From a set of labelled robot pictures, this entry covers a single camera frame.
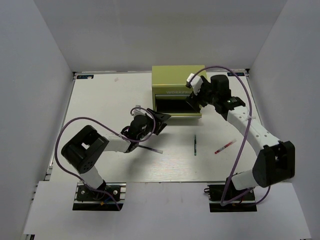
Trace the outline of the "green metal drawer cabinet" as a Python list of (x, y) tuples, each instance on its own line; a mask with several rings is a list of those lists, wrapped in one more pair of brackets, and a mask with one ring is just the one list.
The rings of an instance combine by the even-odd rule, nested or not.
[(186, 87), (186, 80), (190, 74), (204, 67), (204, 65), (153, 66), (151, 71), (153, 110), (169, 114), (176, 119), (200, 119), (202, 114), (186, 102), (186, 98), (192, 93), (192, 89)]

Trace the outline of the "dark purple pen refill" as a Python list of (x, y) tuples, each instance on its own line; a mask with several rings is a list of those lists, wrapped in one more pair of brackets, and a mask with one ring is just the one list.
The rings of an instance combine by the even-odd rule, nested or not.
[(152, 147), (148, 147), (148, 146), (144, 146), (144, 145), (138, 145), (138, 147), (142, 148), (142, 149), (146, 149), (146, 150), (152, 151), (152, 152), (155, 152), (155, 153), (158, 153), (158, 154), (163, 154), (162, 150), (155, 149), (155, 148), (152, 148)]

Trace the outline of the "green black pen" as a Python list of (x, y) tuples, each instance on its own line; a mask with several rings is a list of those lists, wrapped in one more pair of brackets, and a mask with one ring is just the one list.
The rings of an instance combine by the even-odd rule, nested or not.
[(194, 156), (197, 156), (197, 135), (196, 134), (193, 137), (193, 143), (194, 143)]

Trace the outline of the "red ink refill tube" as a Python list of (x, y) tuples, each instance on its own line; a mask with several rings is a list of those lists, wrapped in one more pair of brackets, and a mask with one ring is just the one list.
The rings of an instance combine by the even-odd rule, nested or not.
[(221, 148), (219, 148), (218, 150), (216, 150), (214, 153), (218, 154), (218, 153), (220, 153), (221, 151), (223, 151), (224, 149), (228, 148), (229, 146), (231, 146), (232, 144), (234, 144), (236, 142), (237, 142), (237, 140), (233, 139), (230, 142), (228, 142), (227, 144), (225, 144), (224, 146), (222, 146)]

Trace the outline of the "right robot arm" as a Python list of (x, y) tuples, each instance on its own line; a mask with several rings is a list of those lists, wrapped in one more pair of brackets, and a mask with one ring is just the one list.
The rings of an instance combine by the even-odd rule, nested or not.
[(225, 188), (226, 195), (236, 200), (244, 189), (266, 188), (295, 176), (295, 146), (290, 141), (281, 141), (250, 116), (246, 104), (232, 96), (226, 75), (204, 76), (190, 74), (186, 86), (192, 90), (187, 103), (199, 111), (212, 105), (215, 111), (233, 125), (253, 148), (257, 159), (252, 169), (231, 177)]

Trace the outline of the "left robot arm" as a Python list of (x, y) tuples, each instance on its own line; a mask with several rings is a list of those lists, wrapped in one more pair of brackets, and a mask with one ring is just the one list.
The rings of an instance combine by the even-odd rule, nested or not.
[(61, 149), (61, 155), (78, 172), (76, 177), (89, 187), (88, 193), (96, 200), (103, 198), (106, 193), (106, 182), (95, 167), (101, 154), (132, 152), (152, 135), (159, 135), (171, 118), (170, 114), (139, 106), (134, 107), (130, 114), (133, 116), (132, 122), (120, 133), (89, 117), (77, 117), (68, 122), (89, 120), (111, 132), (109, 136), (102, 136), (93, 126), (86, 125)]

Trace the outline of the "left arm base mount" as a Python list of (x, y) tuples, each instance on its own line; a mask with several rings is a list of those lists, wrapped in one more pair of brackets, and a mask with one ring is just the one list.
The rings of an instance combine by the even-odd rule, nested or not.
[(107, 183), (104, 191), (109, 193), (117, 202), (106, 193), (89, 189), (83, 183), (78, 183), (75, 189), (73, 211), (114, 212), (122, 209), (125, 203), (126, 183)]

